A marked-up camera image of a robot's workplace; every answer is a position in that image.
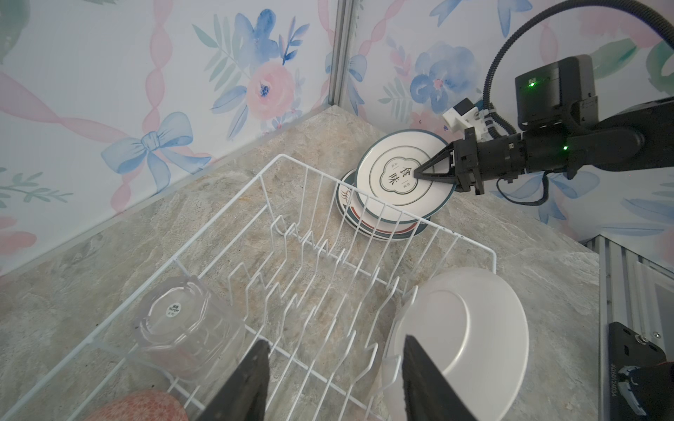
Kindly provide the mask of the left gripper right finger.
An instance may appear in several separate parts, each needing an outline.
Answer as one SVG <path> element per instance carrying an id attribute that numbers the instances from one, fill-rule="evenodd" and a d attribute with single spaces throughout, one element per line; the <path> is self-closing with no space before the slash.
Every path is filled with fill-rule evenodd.
<path id="1" fill-rule="evenodd" d="M 412 335 L 405 337 L 402 375 L 408 420 L 477 420 Z"/>

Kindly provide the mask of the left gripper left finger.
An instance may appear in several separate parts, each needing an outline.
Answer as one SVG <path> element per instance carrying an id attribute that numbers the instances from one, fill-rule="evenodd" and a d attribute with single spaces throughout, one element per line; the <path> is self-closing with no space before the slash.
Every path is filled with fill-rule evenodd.
<path id="1" fill-rule="evenodd" d="M 205 420 L 263 420 L 270 383 L 270 343 L 258 340 L 198 417 Z"/>

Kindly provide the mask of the green rimmed white plate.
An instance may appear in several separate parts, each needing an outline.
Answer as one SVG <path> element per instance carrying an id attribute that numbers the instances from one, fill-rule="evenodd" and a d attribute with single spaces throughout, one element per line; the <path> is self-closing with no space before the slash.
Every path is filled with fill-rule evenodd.
<path id="1" fill-rule="evenodd" d="M 357 201 L 351 197 L 352 187 L 355 182 L 356 170 L 350 170 L 342 177 L 342 182 L 337 185 L 336 191 L 336 205 L 342 217 L 355 229 L 370 234 L 371 230 L 364 222 L 356 215 L 353 210 L 353 205 Z"/>

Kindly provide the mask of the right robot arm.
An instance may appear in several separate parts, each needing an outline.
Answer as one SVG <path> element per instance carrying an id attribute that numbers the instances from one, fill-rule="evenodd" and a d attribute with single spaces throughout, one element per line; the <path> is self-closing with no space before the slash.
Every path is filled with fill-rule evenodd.
<path id="1" fill-rule="evenodd" d="M 622 172 L 673 165 L 672 98 L 601 120 L 586 54 L 519 75 L 515 90 L 519 133 L 480 142 L 467 128 L 463 139 L 421 164 L 414 177 L 481 195 L 485 182 L 513 182 L 530 173 L 572 179 L 584 166 Z"/>

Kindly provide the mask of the green red rimmed plate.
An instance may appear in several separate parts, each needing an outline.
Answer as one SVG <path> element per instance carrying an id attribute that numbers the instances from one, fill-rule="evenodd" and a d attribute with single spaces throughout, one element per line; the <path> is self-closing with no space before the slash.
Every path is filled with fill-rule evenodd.
<path id="1" fill-rule="evenodd" d="M 422 222 L 414 223 L 403 223 L 398 222 L 398 218 L 394 219 L 392 223 L 384 221 L 379 217 L 374 217 L 370 215 L 363 208 L 362 204 L 359 202 L 358 198 L 354 198 L 357 203 L 353 205 L 353 210 L 356 215 L 361 219 L 362 222 L 370 228 L 371 233 L 363 233 L 363 235 L 370 236 L 372 235 L 375 240 L 407 240 L 411 237 L 421 235 L 428 228 L 428 225 Z"/>

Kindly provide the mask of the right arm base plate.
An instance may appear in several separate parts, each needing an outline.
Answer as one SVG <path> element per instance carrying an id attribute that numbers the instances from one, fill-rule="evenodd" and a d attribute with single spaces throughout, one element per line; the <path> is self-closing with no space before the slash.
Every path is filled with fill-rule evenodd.
<path id="1" fill-rule="evenodd" d="M 608 325 L 608 374 L 609 419 L 673 419 L 673 363 L 619 322 Z"/>

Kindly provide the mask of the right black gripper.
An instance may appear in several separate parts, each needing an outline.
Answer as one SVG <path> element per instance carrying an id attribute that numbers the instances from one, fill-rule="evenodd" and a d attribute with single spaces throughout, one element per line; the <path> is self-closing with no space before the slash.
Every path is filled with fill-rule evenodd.
<path id="1" fill-rule="evenodd" d="M 456 192 L 485 193 L 484 183 L 512 181 L 525 173 L 526 147 L 521 134 L 478 142 L 473 129 L 414 170 L 414 178 L 456 184 Z"/>

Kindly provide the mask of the clear drinking glass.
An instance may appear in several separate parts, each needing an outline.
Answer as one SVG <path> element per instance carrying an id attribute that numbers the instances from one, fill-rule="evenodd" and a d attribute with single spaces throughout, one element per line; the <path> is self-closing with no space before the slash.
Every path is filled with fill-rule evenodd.
<path id="1" fill-rule="evenodd" d="M 207 385 L 235 363 L 246 328 L 234 308 L 195 276 L 161 282 L 140 300 L 140 354 L 181 380 Z"/>

